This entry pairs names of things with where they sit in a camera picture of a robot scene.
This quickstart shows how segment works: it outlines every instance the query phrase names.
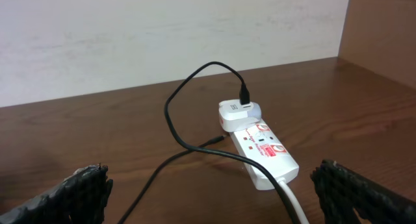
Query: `white power strip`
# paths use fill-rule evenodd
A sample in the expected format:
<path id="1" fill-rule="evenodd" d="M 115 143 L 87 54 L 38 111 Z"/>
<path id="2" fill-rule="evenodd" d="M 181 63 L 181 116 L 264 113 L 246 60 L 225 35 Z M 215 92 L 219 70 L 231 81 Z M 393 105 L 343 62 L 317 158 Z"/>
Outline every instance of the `white power strip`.
<path id="1" fill-rule="evenodd" d="M 230 134 L 239 154 L 260 163 L 276 181 L 288 183 L 298 175 L 299 165 L 263 120 L 253 127 Z M 258 190 L 274 189 L 257 168 L 245 165 Z"/>

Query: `white wall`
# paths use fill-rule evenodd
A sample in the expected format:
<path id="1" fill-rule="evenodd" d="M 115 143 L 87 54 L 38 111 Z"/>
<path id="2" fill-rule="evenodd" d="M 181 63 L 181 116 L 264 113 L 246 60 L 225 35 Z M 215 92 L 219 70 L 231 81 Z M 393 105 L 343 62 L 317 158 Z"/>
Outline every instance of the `white wall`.
<path id="1" fill-rule="evenodd" d="M 347 3 L 0 0 L 0 106 L 337 56 Z"/>

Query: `brown wooden panel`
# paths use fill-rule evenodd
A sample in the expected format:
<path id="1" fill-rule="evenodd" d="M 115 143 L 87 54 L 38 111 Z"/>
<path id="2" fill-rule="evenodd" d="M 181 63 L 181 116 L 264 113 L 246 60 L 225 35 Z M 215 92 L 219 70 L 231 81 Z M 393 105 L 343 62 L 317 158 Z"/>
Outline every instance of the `brown wooden panel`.
<path id="1" fill-rule="evenodd" d="M 339 56 L 416 88 L 416 0 L 350 0 Z"/>
<path id="2" fill-rule="evenodd" d="M 310 173 L 331 158 L 416 200 L 416 92 L 328 58 L 242 71 L 252 101 L 300 165 L 289 183 L 311 223 L 323 223 Z M 0 212 L 101 162 L 116 223 L 153 170 L 182 151 L 163 116 L 179 81 L 0 108 Z M 170 108 L 195 145 L 222 134 L 218 102 L 237 98 L 232 74 L 200 77 Z M 235 152 L 230 138 L 210 146 Z M 168 166 L 127 223 L 290 223 L 274 191 L 257 191 L 240 162 L 193 153 Z"/>

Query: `white cable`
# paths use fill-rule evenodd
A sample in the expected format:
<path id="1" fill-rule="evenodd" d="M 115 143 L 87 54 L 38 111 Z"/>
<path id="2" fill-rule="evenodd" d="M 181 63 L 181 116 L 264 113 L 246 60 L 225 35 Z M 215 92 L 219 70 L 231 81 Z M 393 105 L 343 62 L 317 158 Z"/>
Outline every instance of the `white cable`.
<path id="1" fill-rule="evenodd" d="M 302 210 L 302 207 L 299 204 L 299 201 L 297 200 L 297 198 L 294 196 L 292 190 L 287 186 L 285 179 L 279 180 L 278 181 L 280 187 L 283 189 L 283 191 L 285 191 L 287 197 L 289 198 L 289 200 L 291 200 L 291 203 L 293 205 L 294 210 L 296 211 L 296 213 L 298 214 L 298 218 L 301 224 L 309 224 L 304 211 Z"/>

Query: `table top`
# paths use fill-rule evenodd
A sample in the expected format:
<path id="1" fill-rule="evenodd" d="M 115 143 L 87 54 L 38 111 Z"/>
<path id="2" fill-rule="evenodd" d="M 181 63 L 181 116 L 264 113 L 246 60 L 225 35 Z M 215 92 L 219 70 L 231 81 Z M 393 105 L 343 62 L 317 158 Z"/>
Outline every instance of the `table top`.
<path id="1" fill-rule="evenodd" d="M 300 166 L 289 186 L 311 223 L 324 216 L 309 178 L 323 158 L 416 200 L 416 91 L 337 58 L 240 73 L 263 119 Z M 116 223 L 153 170 L 183 151 L 163 115 L 180 81 L 0 108 L 0 213 L 77 168 L 109 166 L 105 210 Z M 218 103 L 238 98 L 230 73 L 195 78 L 170 105 L 199 145 L 223 134 Z M 236 153 L 231 138 L 211 145 Z M 165 168 L 126 223 L 290 223 L 275 191 L 257 191 L 243 164 L 192 153 Z"/>

